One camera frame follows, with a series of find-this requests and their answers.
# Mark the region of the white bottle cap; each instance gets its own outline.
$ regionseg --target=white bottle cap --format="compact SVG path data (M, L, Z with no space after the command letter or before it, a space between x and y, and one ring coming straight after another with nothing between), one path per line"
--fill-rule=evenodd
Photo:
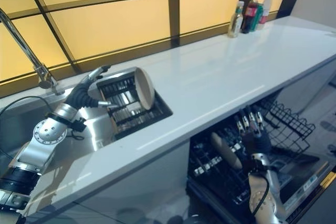
M238 1L238 6L243 7L244 6L244 1Z

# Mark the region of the bottle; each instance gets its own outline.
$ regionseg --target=bottle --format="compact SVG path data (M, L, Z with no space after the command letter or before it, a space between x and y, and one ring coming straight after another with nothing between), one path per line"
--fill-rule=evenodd
M229 25L229 30L227 36L230 38L236 38L240 32L241 24L243 22L243 15L241 14L244 7L244 1L239 1L237 3L236 11L231 17L231 22Z
M254 16L254 19L252 21L252 25L251 25L251 30L250 31L255 31L257 29L259 20L261 19L263 13L264 13L263 4L258 4L257 13Z
M264 0L264 3L263 3L264 12L263 12L262 17L259 20L258 29L263 29L263 27L265 26L265 22L267 20L269 10L271 9L271 5L272 5L272 0Z
M258 7L258 0L251 0L246 8L245 11L245 16L243 20L243 25L242 25L242 33L243 34L248 34L251 29L252 21L254 19L254 16L257 13L257 7Z

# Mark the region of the open dishwasher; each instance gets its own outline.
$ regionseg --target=open dishwasher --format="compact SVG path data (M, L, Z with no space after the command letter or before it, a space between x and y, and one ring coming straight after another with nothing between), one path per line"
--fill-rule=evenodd
M322 158L309 155L306 138L315 129L305 119L275 101L277 94L253 104L261 112L272 147L268 155L276 167L280 198L288 223L296 223L319 192L319 184L331 167ZM191 138L187 192L216 213L223 223L251 223L250 188L243 169L232 165L211 144L211 134L224 140L241 162L246 148L232 115Z

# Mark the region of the white countertop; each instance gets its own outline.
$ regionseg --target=white countertop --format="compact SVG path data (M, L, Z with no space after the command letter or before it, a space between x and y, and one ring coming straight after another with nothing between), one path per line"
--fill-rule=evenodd
M109 73L134 66L145 69L174 114L75 160L54 188L59 169L43 175L25 213L48 204L60 208L335 59L335 31L286 17L236 39L216 36L112 66ZM82 76L65 83L72 85ZM42 92L36 88L3 98L1 106Z

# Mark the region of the dish rack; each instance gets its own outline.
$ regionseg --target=dish rack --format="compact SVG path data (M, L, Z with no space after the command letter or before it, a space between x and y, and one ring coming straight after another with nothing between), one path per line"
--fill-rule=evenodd
M117 105L113 109L107 108L117 140L173 114L156 91L154 105L150 110L141 105L135 89L134 71L115 74L98 82L97 88L103 100Z
M306 138L315 129L315 125L308 124L305 119L299 118L276 101L263 99L256 105L264 117L265 128L272 143L268 157L271 165L280 170L278 179L280 187L284 188L292 176L282 173L281 169L309 148ZM249 158L233 117L234 115L191 138L187 190L191 190L199 198L204 197L204 192L208 191L208 195L215 195L218 204L228 209L230 214L248 216L247 175L242 169L231 168L210 142L210 135L215 132L227 142L241 162Z

